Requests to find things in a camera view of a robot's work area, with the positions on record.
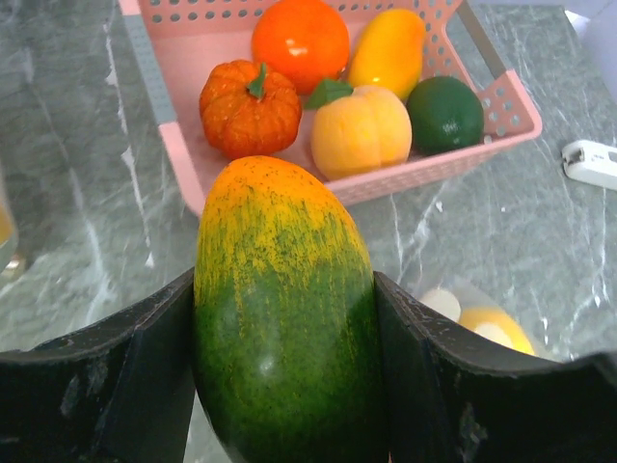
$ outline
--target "green lime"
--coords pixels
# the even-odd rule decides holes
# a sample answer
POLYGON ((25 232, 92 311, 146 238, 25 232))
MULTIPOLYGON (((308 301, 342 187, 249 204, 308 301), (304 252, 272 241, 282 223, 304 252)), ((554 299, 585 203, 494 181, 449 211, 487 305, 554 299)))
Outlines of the green lime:
POLYGON ((484 110, 472 89, 440 75, 416 85, 407 99, 414 148, 438 154, 477 145, 484 132, 484 110))

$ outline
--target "egg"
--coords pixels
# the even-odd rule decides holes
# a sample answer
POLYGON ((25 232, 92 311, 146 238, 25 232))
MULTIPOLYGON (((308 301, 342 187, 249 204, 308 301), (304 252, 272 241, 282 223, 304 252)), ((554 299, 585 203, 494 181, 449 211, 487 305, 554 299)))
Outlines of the egg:
POLYGON ((452 321, 459 321, 461 304, 456 296, 446 289, 441 287, 431 289, 419 299, 419 302, 452 321))
POLYGON ((535 355, 523 328, 500 308, 474 307, 463 310, 459 324, 487 340, 523 354, 535 355))

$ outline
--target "white electrical device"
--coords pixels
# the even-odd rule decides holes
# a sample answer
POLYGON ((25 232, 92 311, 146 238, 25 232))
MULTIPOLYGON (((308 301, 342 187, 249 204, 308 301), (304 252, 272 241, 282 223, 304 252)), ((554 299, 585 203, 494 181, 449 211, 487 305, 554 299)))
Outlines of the white electrical device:
POLYGON ((617 149, 577 140, 561 150, 563 170, 572 180, 617 190, 617 149))

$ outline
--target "marble countertop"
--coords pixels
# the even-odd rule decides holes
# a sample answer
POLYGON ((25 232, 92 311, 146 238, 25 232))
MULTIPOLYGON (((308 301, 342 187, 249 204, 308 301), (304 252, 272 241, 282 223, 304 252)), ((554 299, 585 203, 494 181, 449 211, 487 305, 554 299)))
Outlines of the marble countertop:
MULTIPOLYGON (((0 160, 31 262, 0 289, 0 349, 28 349, 191 267, 198 220, 183 205, 115 1, 0 7, 0 160)), ((579 138, 617 145, 617 106, 560 8, 474 9, 536 102, 543 135, 462 177, 350 211, 375 269, 412 294, 462 277, 557 358, 615 348, 617 193, 567 179, 559 150, 579 138)), ((487 84, 461 24, 448 31, 487 84)), ((185 461, 227 461, 199 404, 185 461)))

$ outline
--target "green leaf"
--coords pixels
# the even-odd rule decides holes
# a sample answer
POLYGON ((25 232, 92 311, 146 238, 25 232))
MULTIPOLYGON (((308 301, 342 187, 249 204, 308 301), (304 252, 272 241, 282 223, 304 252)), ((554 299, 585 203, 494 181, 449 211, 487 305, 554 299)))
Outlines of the green leaf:
POLYGON ((319 109, 339 98, 349 96, 353 92, 354 88, 346 82, 324 79, 319 82, 319 85, 308 98, 305 109, 319 109))
POLYGON ((261 63, 259 67, 259 75, 257 78, 247 85, 247 90, 249 94, 254 96, 257 99, 262 99, 265 95, 265 91, 263 90, 263 82, 266 80, 266 64, 261 63))

